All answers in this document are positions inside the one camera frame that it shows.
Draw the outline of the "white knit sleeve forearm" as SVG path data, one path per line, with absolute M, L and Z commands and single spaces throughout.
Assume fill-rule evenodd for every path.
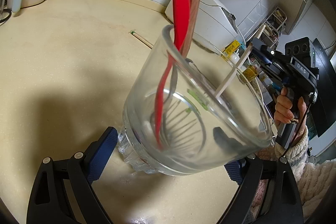
M 305 128 L 301 139 L 285 155 L 297 182 L 304 219 L 313 214 L 329 187 L 335 183 L 335 160 L 322 164 L 308 162 L 308 146 L 308 129 Z

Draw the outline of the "right hand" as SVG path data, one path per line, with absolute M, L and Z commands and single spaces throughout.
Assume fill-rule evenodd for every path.
M 288 124 L 292 121 L 292 119 L 294 119 L 294 114 L 291 111 L 293 109 L 293 103 L 287 97 L 287 91 L 287 88 L 282 88 L 280 95 L 277 97 L 277 102 L 275 106 L 276 111 L 274 114 L 274 123 L 277 128 L 280 127 L 280 124 Z M 302 97 L 298 100 L 297 109 L 299 113 L 298 123 L 301 123 L 301 121 L 303 121 L 298 133 L 300 135 L 304 132 L 305 129 L 306 118 L 304 118 L 303 116 L 307 110 L 307 105 Z

